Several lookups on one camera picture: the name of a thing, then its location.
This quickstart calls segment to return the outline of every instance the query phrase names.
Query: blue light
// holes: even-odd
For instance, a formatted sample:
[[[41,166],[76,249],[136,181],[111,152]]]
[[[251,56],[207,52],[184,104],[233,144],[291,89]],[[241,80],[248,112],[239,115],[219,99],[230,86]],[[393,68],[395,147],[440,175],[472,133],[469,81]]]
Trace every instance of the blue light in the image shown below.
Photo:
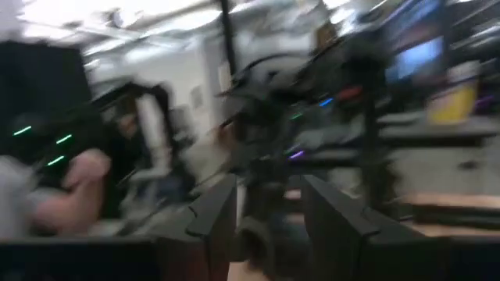
[[[325,105],[328,105],[329,103],[331,103],[334,99],[333,98],[328,98],[326,101],[322,101],[320,103],[320,106],[325,106]]]

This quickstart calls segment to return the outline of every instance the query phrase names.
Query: black pole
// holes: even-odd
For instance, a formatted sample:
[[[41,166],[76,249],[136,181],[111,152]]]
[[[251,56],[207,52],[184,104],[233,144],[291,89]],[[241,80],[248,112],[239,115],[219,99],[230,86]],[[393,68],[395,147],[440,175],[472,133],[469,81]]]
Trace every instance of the black pole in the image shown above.
[[[224,34],[224,47],[226,50],[226,58],[227,61],[229,62],[229,71],[231,73],[231,76],[236,74],[238,71],[238,68],[236,66],[236,55],[234,53],[234,32],[233,32],[233,24],[231,23],[231,18],[230,18],[230,6],[229,6],[229,0],[219,0],[220,1],[220,7],[222,9],[222,28],[223,28],[223,34]]]

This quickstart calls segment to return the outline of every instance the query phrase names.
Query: purple light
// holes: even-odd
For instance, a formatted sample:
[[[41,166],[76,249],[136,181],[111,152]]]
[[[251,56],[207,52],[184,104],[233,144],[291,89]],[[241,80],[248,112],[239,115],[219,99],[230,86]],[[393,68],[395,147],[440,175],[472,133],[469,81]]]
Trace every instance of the purple light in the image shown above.
[[[297,158],[298,156],[303,155],[303,154],[304,154],[304,151],[299,151],[299,152],[295,153],[294,155],[290,156],[289,159]]]

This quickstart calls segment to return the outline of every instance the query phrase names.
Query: ceiling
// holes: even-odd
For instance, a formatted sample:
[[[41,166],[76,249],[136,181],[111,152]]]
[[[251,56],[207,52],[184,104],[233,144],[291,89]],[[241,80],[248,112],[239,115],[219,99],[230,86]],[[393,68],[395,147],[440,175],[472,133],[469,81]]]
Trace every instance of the ceiling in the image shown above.
[[[176,48],[189,38],[186,34],[203,30],[216,22],[221,13],[213,0],[20,1],[23,6],[18,18],[23,24],[23,38],[78,44],[84,47],[85,55],[106,52],[134,41]],[[323,10],[328,8],[332,23],[351,24],[350,19],[357,13],[370,11],[380,3],[396,2],[399,0],[232,0],[231,13],[234,18],[243,19],[254,10],[249,20],[255,22],[255,18],[264,16],[274,30],[303,30],[300,25],[311,30],[311,24],[317,22],[318,5]],[[247,27],[248,21],[241,25]]]

